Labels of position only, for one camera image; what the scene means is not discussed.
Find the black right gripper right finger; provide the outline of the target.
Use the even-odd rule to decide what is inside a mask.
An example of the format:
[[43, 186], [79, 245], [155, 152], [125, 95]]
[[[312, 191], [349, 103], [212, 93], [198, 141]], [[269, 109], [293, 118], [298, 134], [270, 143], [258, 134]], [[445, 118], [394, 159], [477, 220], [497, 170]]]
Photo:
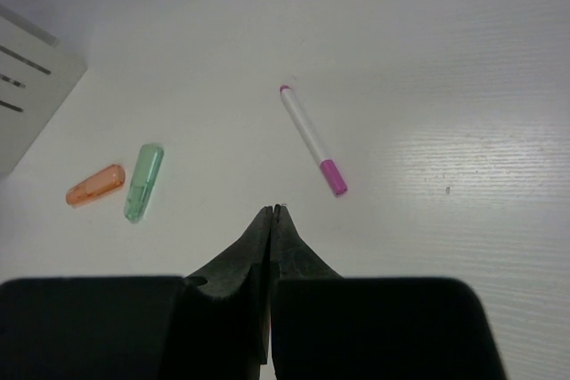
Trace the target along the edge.
[[284, 205], [273, 212], [270, 244], [273, 365], [343, 366], [345, 280], [304, 242]]

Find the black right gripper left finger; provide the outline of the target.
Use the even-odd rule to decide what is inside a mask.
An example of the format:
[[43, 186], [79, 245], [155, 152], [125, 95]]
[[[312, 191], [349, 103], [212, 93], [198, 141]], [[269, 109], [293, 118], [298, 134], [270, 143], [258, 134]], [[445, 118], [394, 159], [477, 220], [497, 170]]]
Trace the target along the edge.
[[272, 221], [273, 209], [263, 207], [241, 237], [186, 278], [259, 366], [268, 360]]

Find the green translucent correction tape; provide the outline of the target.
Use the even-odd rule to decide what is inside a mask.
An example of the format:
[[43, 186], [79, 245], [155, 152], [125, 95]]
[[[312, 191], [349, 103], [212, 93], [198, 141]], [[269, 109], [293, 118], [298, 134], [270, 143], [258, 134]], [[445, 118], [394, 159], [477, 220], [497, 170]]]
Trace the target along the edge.
[[138, 223], [143, 218], [163, 158], [164, 149], [158, 143], [143, 144], [140, 148], [124, 206], [124, 216], [130, 223]]

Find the pink capped white marker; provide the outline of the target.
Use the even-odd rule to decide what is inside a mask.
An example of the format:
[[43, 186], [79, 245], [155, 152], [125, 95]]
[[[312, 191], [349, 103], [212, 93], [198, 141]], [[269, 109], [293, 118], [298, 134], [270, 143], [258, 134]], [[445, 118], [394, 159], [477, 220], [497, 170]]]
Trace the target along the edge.
[[346, 181], [335, 161], [327, 152], [295, 91], [288, 85], [282, 85], [280, 87], [280, 98], [330, 190], [336, 197], [344, 195], [348, 191]]

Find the orange translucent correction tape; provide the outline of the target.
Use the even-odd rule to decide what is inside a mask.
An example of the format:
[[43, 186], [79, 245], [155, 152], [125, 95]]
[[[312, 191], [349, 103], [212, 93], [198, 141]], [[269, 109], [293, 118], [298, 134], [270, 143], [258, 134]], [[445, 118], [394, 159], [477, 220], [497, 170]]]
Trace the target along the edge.
[[66, 193], [66, 203], [79, 207], [94, 202], [120, 190], [125, 183], [126, 173], [123, 166], [113, 164], [93, 174]]

